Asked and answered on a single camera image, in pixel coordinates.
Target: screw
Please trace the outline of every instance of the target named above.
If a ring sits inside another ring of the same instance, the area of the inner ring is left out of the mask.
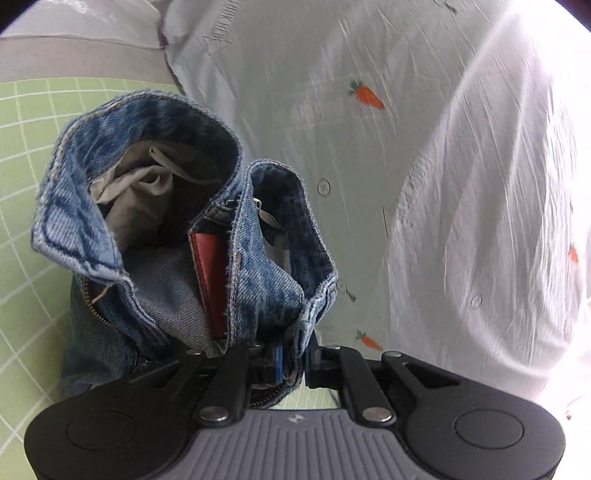
[[[372,423],[383,423],[392,418],[392,413],[387,408],[370,407],[363,411],[363,417]]]
[[[230,416],[224,407],[205,407],[199,411],[199,416],[206,421],[223,421]]]

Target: logo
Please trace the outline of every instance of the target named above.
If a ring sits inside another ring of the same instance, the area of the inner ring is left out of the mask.
[[[290,415],[289,417],[287,417],[287,420],[289,420],[290,422],[292,422],[294,425],[298,425],[299,423],[301,423],[305,419],[306,418],[303,417],[302,415],[300,415],[299,413],[296,413],[294,415]]]
[[[209,55],[219,52],[232,43],[228,40],[230,26],[234,22],[238,9],[243,3],[244,0],[226,0],[224,3],[212,32],[209,35],[203,36]]]

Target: carrot print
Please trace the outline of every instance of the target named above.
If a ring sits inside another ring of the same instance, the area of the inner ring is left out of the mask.
[[[357,336],[355,337],[355,340],[361,340],[361,343],[364,344],[367,348],[372,348],[380,352],[384,351],[384,349],[380,347],[375,340],[368,337],[367,333],[361,332],[360,330],[357,330]]]
[[[372,91],[371,88],[366,87],[361,80],[358,82],[351,80],[349,86],[351,87],[351,90],[349,90],[348,95],[355,95],[355,98],[359,103],[377,108],[378,110],[384,110],[384,104],[381,102],[378,96]]]
[[[577,249],[574,247],[574,244],[570,246],[569,257],[572,263],[575,265],[579,264],[579,254],[577,253]]]

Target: white fabric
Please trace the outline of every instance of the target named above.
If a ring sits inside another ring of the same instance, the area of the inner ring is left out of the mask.
[[[164,33],[246,156],[304,176],[349,293],[323,343],[378,357],[364,332],[558,416],[588,389],[591,35],[562,7],[173,0]]]
[[[37,0],[0,37],[74,37],[160,48],[160,13],[147,0]]]

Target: red tag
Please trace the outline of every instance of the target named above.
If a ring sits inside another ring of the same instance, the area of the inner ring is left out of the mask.
[[[226,334],[228,246],[223,238],[208,233],[191,233],[189,238],[209,328],[212,337],[221,340]]]

